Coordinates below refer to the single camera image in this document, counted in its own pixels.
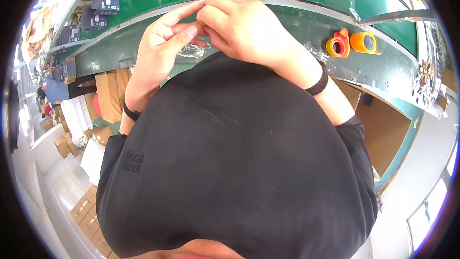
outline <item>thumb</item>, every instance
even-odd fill
[[[167,42],[161,46],[164,51],[170,55],[176,55],[184,46],[190,43],[198,33],[196,26],[190,26],[189,28],[177,33],[171,37]]]

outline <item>black wristband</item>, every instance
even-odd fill
[[[308,88],[308,89],[305,89],[305,91],[307,91],[309,94],[315,96],[317,94],[320,94],[325,88],[326,88],[326,85],[328,84],[328,73],[326,72],[326,66],[324,64],[324,62],[322,61],[319,61],[319,65],[321,65],[321,68],[322,68],[322,75],[321,75],[321,79],[319,79],[319,81],[313,85],[312,87]]]
[[[123,110],[125,111],[126,115],[128,115],[129,118],[131,118],[132,120],[136,121],[139,116],[141,116],[141,112],[137,112],[137,111],[131,111],[129,110],[129,108],[126,106],[126,102],[123,100]]]

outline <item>black pants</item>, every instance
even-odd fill
[[[96,92],[95,86],[78,87],[78,85],[94,79],[96,74],[91,74],[83,77],[76,78],[74,82],[70,83],[69,86],[69,99],[85,95],[87,93]]]

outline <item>fingernail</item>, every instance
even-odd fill
[[[190,26],[189,28],[187,28],[188,37],[193,38],[197,33],[198,29],[196,28],[196,26]]]

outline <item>red tape dispenser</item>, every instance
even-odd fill
[[[334,33],[334,37],[326,42],[326,50],[333,57],[347,58],[350,54],[348,30],[344,28],[340,32]]]

